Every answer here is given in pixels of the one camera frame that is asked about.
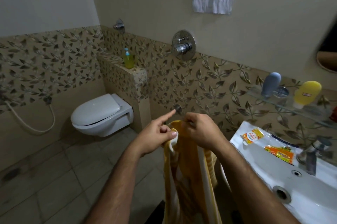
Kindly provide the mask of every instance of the orange packet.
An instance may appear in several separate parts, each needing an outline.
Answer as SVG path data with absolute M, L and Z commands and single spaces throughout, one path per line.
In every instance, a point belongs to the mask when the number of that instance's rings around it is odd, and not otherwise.
M 282 159 L 284 162 L 293 164 L 294 153 L 291 152 L 289 147 L 273 147 L 270 145 L 265 146 L 265 150 L 272 153 L 274 156 Z
M 252 131 L 241 135 L 241 138 L 244 139 L 248 144 L 251 144 L 255 141 L 258 141 L 263 136 L 263 133 L 259 129 L 255 128 Z

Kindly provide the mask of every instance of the bidet hose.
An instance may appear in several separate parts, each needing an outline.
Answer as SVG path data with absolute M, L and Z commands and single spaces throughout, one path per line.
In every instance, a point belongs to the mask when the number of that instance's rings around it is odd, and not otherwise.
M 53 124 L 51 127 L 49 127 L 47 130 L 44 130 L 44 131 L 40 131 L 40 130 L 36 130 L 32 127 L 30 127 L 29 125 L 27 125 L 22 119 L 21 117 L 19 117 L 19 115 L 15 112 L 15 110 L 13 109 L 13 107 L 9 104 L 8 101 L 5 101 L 5 103 L 7 104 L 7 106 L 11 109 L 11 111 L 13 112 L 13 114 L 17 117 L 17 119 L 19 119 L 19 121 L 27 128 L 31 129 L 32 131 L 34 132 L 48 132 L 51 128 L 54 127 L 54 124 L 55 124 L 55 114 L 54 114 L 54 110 L 53 110 L 53 107 L 51 104 L 49 104 L 49 108 L 50 108 L 50 111 L 52 112 L 53 114 Z

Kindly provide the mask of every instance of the person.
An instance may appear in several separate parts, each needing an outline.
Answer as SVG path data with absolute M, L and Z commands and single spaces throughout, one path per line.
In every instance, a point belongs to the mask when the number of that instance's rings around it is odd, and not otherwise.
M 176 132 L 164 125 L 174 114 L 175 110 L 153 120 L 128 145 L 85 224 L 128 223 L 137 163 L 142 156 L 176 137 Z M 245 224 L 301 224 L 276 199 L 208 115 L 187 113 L 183 126 L 197 145 L 211 150 L 219 159 Z

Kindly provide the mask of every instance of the white sink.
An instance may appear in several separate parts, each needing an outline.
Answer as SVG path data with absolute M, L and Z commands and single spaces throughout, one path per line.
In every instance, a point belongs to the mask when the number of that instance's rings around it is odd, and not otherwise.
M 244 121 L 230 140 L 254 171 L 270 189 L 280 186 L 289 193 L 291 202 L 284 205 L 302 224 L 337 223 L 337 167 L 318 158 L 316 176 L 312 176 L 296 159 L 291 165 L 267 152 L 266 145 L 289 146 L 273 137 L 265 136 L 253 144 L 244 145 L 240 135 L 254 128 Z M 302 151 L 291 148 L 295 154 Z M 223 169 L 222 174 L 227 182 Z

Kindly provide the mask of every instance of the forearm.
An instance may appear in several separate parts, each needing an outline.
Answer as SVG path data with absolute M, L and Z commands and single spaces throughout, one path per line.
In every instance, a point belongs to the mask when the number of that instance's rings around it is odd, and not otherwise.
M 221 162 L 244 223 L 300 224 L 231 143 L 219 144 L 214 153 Z
M 140 155 L 127 147 L 114 167 L 86 224 L 128 223 Z

